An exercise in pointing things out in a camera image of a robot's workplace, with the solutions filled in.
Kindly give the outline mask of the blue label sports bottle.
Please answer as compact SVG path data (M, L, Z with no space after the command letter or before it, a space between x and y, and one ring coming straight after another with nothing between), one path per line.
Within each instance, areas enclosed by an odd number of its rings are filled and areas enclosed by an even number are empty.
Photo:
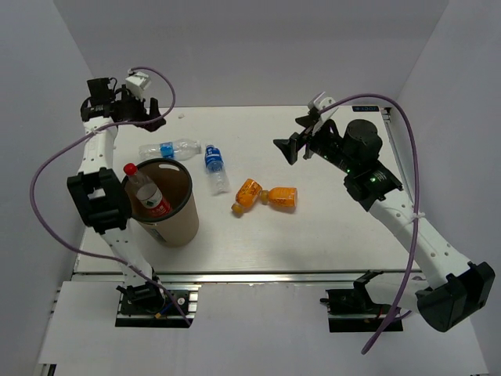
M205 145L204 163L212 193L228 193L229 180L221 151L211 143Z

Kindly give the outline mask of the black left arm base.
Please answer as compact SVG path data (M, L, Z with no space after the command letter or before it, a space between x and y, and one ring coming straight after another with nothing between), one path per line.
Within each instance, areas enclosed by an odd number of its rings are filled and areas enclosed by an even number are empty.
M150 283L137 287L118 286L117 290L120 300L115 327L186 329L193 322L193 293L189 290L170 290L172 299Z

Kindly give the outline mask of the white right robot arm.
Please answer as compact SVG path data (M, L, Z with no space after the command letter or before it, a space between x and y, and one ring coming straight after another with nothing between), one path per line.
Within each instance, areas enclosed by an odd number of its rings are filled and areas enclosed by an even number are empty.
M422 280L409 280L398 307L419 313L436 331L446 332L487 302L496 277L487 263L473 263L457 251L424 217L399 179L379 160L383 141L374 123L355 119L343 134L336 123L308 114L295 120L303 131L274 139L287 162L300 149L330 162L344 174L350 197L382 223L413 257Z

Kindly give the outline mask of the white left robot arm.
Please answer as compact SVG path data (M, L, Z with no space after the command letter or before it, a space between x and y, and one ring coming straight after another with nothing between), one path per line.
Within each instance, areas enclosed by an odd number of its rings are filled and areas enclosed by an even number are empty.
M118 89L110 87L109 78L92 79L87 84L90 97L82 104L81 119L88 138L81 166L67 179L67 188L84 224L93 228L120 260L124 274L120 290L125 291L144 285L146 278L153 277L153 269L133 244L128 227L132 205L113 170L118 133L114 122L133 122L154 132L166 121L160 116L157 99L150 99L150 108L145 107L142 95L150 77L142 72L130 73Z

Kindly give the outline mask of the clear bottle blue label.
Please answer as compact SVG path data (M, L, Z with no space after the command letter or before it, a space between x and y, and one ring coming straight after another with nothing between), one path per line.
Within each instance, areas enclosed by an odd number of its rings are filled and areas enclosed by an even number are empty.
M139 148L139 156L143 161L153 158L185 161L198 154L201 154L201 144L199 141L191 139L178 139L164 143L147 144Z

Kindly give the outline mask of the clear bottle red label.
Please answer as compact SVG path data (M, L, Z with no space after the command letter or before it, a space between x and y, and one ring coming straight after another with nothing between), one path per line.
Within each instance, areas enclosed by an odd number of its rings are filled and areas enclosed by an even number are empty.
M171 204L148 175L139 171L133 163L126 164L123 171L132 186L132 192L147 210L149 217L160 218L171 212Z

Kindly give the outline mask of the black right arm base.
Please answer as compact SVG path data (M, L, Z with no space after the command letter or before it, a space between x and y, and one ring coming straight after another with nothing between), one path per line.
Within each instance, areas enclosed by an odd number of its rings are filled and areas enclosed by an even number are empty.
M331 288L319 300L326 307L329 332L375 333L389 314L401 273L368 270L349 288Z

